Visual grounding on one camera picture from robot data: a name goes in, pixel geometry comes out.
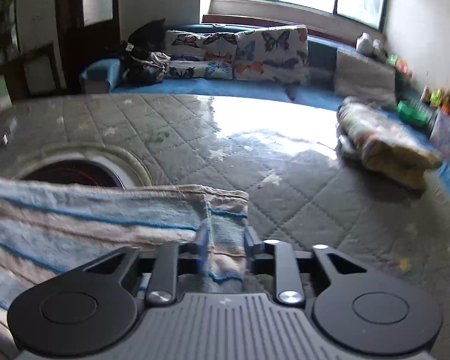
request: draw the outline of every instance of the blue sofa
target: blue sofa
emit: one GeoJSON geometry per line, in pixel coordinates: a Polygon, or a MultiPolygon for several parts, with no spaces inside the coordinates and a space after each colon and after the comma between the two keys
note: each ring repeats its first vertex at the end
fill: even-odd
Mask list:
{"type": "MultiPolygon", "coordinates": [[[[215,33],[215,32],[240,32],[256,27],[221,25],[221,24],[191,24],[174,28],[174,30],[215,33]]],[[[315,36],[308,36],[308,64],[310,68],[325,72],[319,78],[312,76],[310,85],[294,88],[296,104],[309,105],[311,107],[336,110],[343,101],[343,97],[336,96],[333,91],[333,75],[336,67],[337,48],[345,48],[354,51],[353,47],[346,44],[333,42],[315,36]]],[[[98,61],[101,68],[92,71],[85,70],[81,80],[107,81],[110,93],[189,93],[194,95],[210,96],[236,96],[250,97],[281,102],[291,102],[286,92],[286,86],[276,82],[254,82],[220,79],[165,79],[160,84],[148,86],[120,85],[120,62],[117,59],[98,61]]]]}

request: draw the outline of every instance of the door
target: door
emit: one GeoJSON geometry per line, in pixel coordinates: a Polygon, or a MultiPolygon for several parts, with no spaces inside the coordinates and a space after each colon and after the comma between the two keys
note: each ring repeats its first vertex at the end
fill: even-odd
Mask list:
{"type": "Polygon", "coordinates": [[[55,10],[67,89],[79,93],[79,74],[120,42],[118,0],[55,0],[55,10]]]}

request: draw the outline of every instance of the towel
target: towel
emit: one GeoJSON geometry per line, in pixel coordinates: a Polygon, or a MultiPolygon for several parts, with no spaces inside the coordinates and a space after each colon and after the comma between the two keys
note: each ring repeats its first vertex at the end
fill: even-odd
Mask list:
{"type": "Polygon", "coordinates": [[[349,96],[338,108],[340,127],[353,141],[363,166],[415,190],[424,190],[424,172],[442,165],[440,155],[420,145],[400,123],[349,96]]]}
{"type": "Polygon", "coordinates": [[[247,193],[199,185],[119,190],[0,179],[0,359],[18,353],[6,320],[13,299],[123,246],[151,251],[205,230],[207,264],[180,276],[179,292],[240,291],[247,209],[247,193]]]}

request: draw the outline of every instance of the clothing pile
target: clothing pile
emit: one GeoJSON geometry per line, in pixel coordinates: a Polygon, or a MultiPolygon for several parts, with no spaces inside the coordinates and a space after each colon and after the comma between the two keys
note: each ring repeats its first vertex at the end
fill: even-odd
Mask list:
{"type": "Polygon", "coordinates": [[[122,79],[135,85],[161,83],[169,71],[170,57],[160,50],[164,48],[165,19],[151,21],[140,27],[114,47],[113,57],[122,62],[122,79]]]}
{"type": "Polygon", "coordinates": [[[350,96],[337,119],[365,168],[383,173],[414,190],[424,190],[424,173],[442,165],[438,152],[422,147],[400,123],[350,96]]]}

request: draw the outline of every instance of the metal screw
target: metal screw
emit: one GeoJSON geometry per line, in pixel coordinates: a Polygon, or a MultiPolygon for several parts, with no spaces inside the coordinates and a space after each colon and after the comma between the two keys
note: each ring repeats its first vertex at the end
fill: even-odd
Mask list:
{"type": "Polygon", "coordinates": [[[284,291],[278,295],[279,300],[284,303],[295,304],[300,303],[303,297],[296,291],[284,291]]]}
{"type": "Polygon", "coordinates": [[[166,291],[152,291],[147,298],[153,303],[166,303],[172,298],[172,294],[166,291]]]}

